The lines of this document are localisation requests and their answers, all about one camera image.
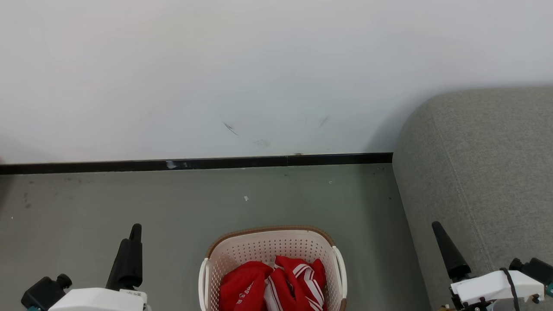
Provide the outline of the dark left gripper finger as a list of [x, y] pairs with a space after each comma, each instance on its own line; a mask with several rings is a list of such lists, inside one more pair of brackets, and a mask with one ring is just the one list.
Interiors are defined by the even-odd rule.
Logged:
[[130, 258], [131, 246], [132, 243], [130, 240], [123, 239], [121, 241], [108, 277], [108, 281], [105, 285], [107, 289], [111, 289], [113, 291], [133, 289], [132, 278], [128, 277], [128, 260]]
[[130, 232], [130, 287], [138, 288], [143, 282], [142, 225], [134, 224]]

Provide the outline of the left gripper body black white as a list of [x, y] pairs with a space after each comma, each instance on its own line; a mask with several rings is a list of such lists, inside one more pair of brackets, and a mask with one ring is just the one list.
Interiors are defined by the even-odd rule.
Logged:
[[65, 294], [50, 311], [147, 311], [145, 292], [107, 288], [73, 289]]

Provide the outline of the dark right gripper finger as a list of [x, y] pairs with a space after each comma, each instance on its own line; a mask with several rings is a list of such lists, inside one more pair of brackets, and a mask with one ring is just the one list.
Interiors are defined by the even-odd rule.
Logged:
[[431, 227], [450, 280], [460, 282], [470, 278], [470, 267], [444, 227], [438, 221], [432, 222]]

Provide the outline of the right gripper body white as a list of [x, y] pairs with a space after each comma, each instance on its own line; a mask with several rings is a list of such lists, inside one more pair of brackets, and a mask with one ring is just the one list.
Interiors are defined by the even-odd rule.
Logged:
[[541, 303], [545, 285], [519, 270], [498, 270], [450, 286], [459, 311], [519, 311], [523, 302]]

